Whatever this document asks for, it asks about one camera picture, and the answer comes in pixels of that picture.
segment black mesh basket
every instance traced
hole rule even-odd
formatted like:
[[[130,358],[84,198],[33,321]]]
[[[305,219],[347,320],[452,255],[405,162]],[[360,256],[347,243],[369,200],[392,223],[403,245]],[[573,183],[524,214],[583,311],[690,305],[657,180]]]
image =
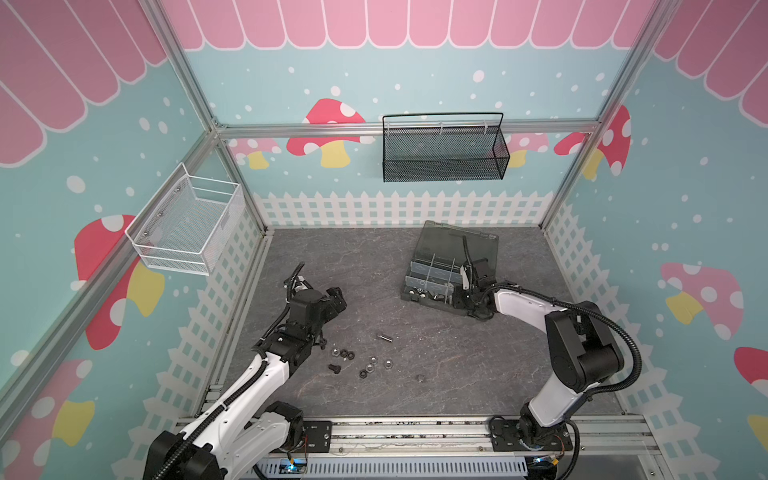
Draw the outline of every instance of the black mesh basket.
[[[414,121],[424,116],[439,121]],[[496,112],[385,115],[384,181],[501,180],[509,163],[503,118]]]

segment white picket fence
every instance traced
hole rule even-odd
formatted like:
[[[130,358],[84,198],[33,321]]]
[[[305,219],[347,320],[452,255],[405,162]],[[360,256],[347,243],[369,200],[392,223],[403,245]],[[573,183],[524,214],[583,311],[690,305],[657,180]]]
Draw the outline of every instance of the white picket fence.
[[[457,191],[452,196],[443,192],[435,196],[429,193],[417,197],[413,192],[400,196],[397,192],[385,197],[378,192],[369,196],[363,192],[358,197],[347,192],[344,196],[320,193],[308,197],[269,194],[262,198],[253,195],[261,217],[266,223],[278,228],[296,227],[377,227],[412,226],[426,220],[456,225],[500,225],[530,227],[544,216],[553,193],[528,196],[522,192],[508,196],[502,192],[497,197],[487,192],[466,197]]]
[[[585,239],[586,229],[578,227],[578,215],[572,215],[572,210],[573,205],[562,207],[547,230],[555,258],[560,263],[571,294],[577,301],[595,302],[603,313],[632,335],[643,355],[644,373],[630,388],[618,393],[622,403],[632,413],[645,416],[676,478],[685,474],[690,480],[701,475],[716,480],[714,472],[720,460],[702,453],[696,444],[695,438],[700,427],[683,420],[678,410],[683,397],[669,393],[665,388],[664,377],[667,371],[654,367],[650,362],[653,346],[643,345],[637,339],[641,325],[630,323],[630,306],[619,302],[618,286],[608,283],[609,271],[601,270],[600,255],[592,254],[592,241]],[[627,355],[626,348],[621,344],[620,348]],[[617,377],[624,379],[630,371],[631,364],[627,362],[624,371],[619,372]]]
[[[188,310],[189,326],[179,329],[178,348],[169,349],[170,366],[157,374],[157,395],[144,400],[147,416],[142,425],[128,431],[133,445],[125,458],[112,464],[119,480],[141,478],[149,445],[177,420],[189,416],[190,405],[208,385],[205,379],[214,365],[214,352],[227,331],[244,274],[258,246],[260,233],[253,218],[243,215],[224,247],[205,290],[197,291],[199,303]]]

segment mushroom illustration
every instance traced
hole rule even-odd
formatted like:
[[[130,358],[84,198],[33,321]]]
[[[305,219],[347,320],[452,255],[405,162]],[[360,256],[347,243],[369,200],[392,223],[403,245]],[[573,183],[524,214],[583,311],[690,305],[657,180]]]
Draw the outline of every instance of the mushroom illustration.
[[[70,402],[67,398],[80,386],[93,367],[91,360],[63,362],[22,417],[10,439],[2,446],[6,480],[37,480],[45,470],[51,440],[74,447],[80,442],[96,412],[92,401]]]
[[[742,346],[733,354],[733,363],[751,386],[768,396],[768,352]]]
[[[680,293],[667,298],[667,306],[678,321],[690,325],[694,317],[706,311],[715,332],[730,339],[741,325],[744,298],[736,278],[728,270],[708,266],[665,263],[661,266],[663,282]]]
[[[94,274],[98,266],[123,236],[123,229],[133,217],[114,215],[85,226],[74,239],[74,258],[78,280],[72,282],[77,290]],[[94,350],[110,346],[120,333],[127,299],[136,303],[143,316],[149,316],[165,288],[165,276],[152,272],[137,258],[96,312],[85,328],[88,344]]]
[[[611,173],[616,176],[624,169],[629,155],[629,147],[632,135],[632,123],[629,110],[623,105],[616,113],[614,120],[603,134],[597,148],[590,154],[584,166],[582,174],[588,180],[594,180],[598,175],[598,166],[606,159]],[[568,135],[554,146],[554,152],[558,155],[576,153],[584,143],[586,135],[576,132]]]
[[[228,145],[237,163],[245,165],[247,158],[251,170],[262,170],[270,166],[270,162],[266,161],[262,152],[273,154],[283,152],[274,138],[233,138]]]
[[[365,119],[354,108],[332,98],[318,100],[303,122],[305,124],[361,124]],[[288,151],[298,157],[311,154],[318,148],[323,152],[320,165],[325,168],[343,168],[349,165],[349,155],[344,150],[345,141],[372,144],[373,137],[317,137],[291,138]]]
[[[763,448],[768,450],[768,417],[750,415],[746,418],[746,422],[750,424],[758,442],[762,443]]]
[[[546,134],[511,134],[507,135],[510,168],[525,165],[525,152],[537,151],[544,153],[549,149],[549,138]]]

